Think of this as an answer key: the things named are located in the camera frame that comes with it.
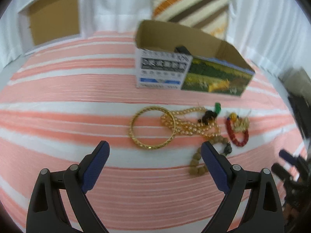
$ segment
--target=gold bangle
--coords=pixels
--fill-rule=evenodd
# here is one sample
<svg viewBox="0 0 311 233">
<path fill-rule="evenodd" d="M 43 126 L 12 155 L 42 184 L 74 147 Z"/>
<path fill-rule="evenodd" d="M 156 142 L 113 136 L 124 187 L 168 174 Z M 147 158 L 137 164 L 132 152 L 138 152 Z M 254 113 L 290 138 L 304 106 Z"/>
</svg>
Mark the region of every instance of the gold bangle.
<svg viewBox="0 0 311 233">
<path fill-rule="evenodd" d="M 143 113 L 145 113 L 145 112 L 147 112 L 147 111 L 150 111 L 150 110 L 158 110 L 158 111 L 161 111 L 161 112 L 163 112 L 163 113 L 169 115 L 169 116 L 172 118 L 173 123 L 174 123 L 174 130 L 173 130 L 173 133 L 172 133 L 171 137 L 170 137 L 168 140 L 166 140 L 164 143 L 159 144 L 159 145 L 146 145 L 146 144 L 143 144 L 142 142 L 140 142 L 140 141 L 135 137 L 134 132 L 133 132 L 133 125 L 134 125 L 135 120 L 136 120 L 141 114 L 143 114 Z M 133 139 L 134 143 L 137 144 L 140 148 L 143 148 L 143 149 L 155 150 L 155 149 L 162 148 L 162 147 L 166 146 L 167 144 L 169 144 L 169 143 L 173 140 L 173 138 L 176 136 L 176 133 L 177 133 L 177 130 L 176 130 L 176 122 L 175 122 L 175 119 L 174 119 L 173 114 L 172 114 L 169 110 L 167 110 L 167 109 L 165 109 L 165 108 L 162 108 L 162 107 L 149 106 L 149 107 L 143 108 L 143 109 L 141 109 L 139 112 L 137 112 L 137 113 L 133 116 L 133 118 L 132 118 L 132 120 L 131 120 L 131 122 L 130 122 L 129 135 L 130 135 L 131 139 Z"/>
</svg>

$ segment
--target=open cardboard box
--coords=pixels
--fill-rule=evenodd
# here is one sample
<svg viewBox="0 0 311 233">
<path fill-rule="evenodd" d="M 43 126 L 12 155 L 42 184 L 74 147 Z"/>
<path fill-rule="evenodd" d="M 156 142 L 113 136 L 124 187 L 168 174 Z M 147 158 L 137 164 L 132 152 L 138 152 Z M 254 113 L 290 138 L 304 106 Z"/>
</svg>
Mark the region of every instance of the open cardboard box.
<svg viewBox="0 0 311 233">
<path fill-rule="evenodd" d="M 200 29 L 144 20 L 136 34 L 139 88 L 181 89 L 240 96 L 255 71 L 228 42 Z M 174 53 L 185 46 L 191 55 Z"/>
</svg>

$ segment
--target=pink and white stripes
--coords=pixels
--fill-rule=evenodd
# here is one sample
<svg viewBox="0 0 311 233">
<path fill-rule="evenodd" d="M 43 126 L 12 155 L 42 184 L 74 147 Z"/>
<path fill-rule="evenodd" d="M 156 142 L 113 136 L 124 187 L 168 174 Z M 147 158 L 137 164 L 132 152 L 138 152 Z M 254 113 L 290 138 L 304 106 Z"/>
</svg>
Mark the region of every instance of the pink and white stripes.
<svg viewBox="0 0 311 233">
<path fill-rule="evenodd" d="M 223 198 L 209 174 L 198 178 L 188 174 L 191 155 L 204 140 L 181 136 L 154 152 L 137 149 L 128 138 L 128 124 L 144 106 L 212 109 L 220 102 L 218 124 L 223 136 L 227 136 L 224 118 L 229 112 L 249 114 L 249 142 L 242 149 L 233 146 L 229 156 L 231 163 L 247 170 L 270 168 L 278 161 L 284 165 L 278 158 L 282 148 L 306 156 L 293 117 L 258 68 L 254 67 L 254 80 L 241 98 L 137 89 L 134 49 L 133 33 L 116 32 L 99 32 L 87 40 L 44 49 L 33 54 L 0 92 L 0 200 L 23 230 L 39 171 L 63 170 L 78 163 L 100 140 L 109 142 L 111 155 L 87 196 L 108 229 L 203 229 Z M 169 136 L 154 113 L 136 124 L 135 132 L 146 143 Z M 281 183 L 277 184 L 284 197 Z M 69 219 L 77 224 L 68 199 L 64 203 Z M 231 227 L 241 218 L 243 212 L 239 213 Z"/>
</svg>

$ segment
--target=white curtain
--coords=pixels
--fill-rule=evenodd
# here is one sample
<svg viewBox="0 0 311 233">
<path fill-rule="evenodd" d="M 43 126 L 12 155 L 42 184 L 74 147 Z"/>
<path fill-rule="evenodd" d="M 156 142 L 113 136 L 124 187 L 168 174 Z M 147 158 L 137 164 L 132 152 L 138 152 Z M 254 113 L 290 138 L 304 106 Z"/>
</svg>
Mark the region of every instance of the white curtain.
<svg viewBox="0 0 311 233">
<path fill-rule="evenodd" d="M 0 18 L 0 71 L 21 55 L 18 12 L 33 0 L 13 0 Z M 311 61 L 311 26 L 295 0 L 231 0 L 227 41 L 275 76 Z M 134 30 L 150 18 L 152 0 L 79 0 L 82 37 Z"/>
<path fill-rule="evenodd" d="M 311 25 L 295 0 L 231 1 L 227 41 L 244 57 L 276 77 L 303 65 Z"/>
</svg>

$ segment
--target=striped pillow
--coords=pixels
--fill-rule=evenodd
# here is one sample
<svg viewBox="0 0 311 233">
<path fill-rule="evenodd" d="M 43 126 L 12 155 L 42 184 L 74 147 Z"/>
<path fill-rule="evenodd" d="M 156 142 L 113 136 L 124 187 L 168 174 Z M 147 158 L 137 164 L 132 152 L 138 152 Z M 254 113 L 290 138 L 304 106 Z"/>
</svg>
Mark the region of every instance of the striped pillow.
<svg viewBox="0 0 311 233">
<path fill-rule="evenodd" d="M 202 29 L 224 39 L 229 0 L 154 0 L 153 19 Z"/>
</svg>

